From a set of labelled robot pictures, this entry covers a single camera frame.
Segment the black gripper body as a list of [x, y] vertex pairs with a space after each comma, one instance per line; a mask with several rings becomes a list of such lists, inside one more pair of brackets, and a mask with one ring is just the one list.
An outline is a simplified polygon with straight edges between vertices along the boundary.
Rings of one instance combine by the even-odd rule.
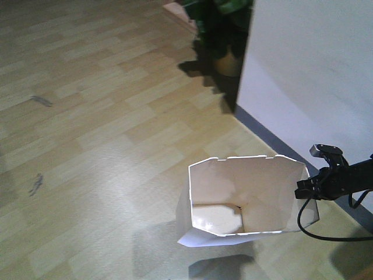
[[311, 195], [315, 200], [333, 201], [339, 197], [349, 194], [346, 181], [347, 168], [323, 167], [319, 173], [310, 178]]

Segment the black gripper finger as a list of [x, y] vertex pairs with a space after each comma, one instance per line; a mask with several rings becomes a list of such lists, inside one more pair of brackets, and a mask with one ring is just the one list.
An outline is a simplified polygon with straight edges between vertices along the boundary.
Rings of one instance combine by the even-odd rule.
[[306, 199], [313, 199], [315, 194], [312, 190], [309, 189], [296, 189], [295, 190], [295, 197], [299, 200], [306, 200]]
[[314, 190], [316, 186], [316, 182], [312, 178], [308, 178], [306, 180], [300, 180], [297, 182], [297, 187], [300, 190]]

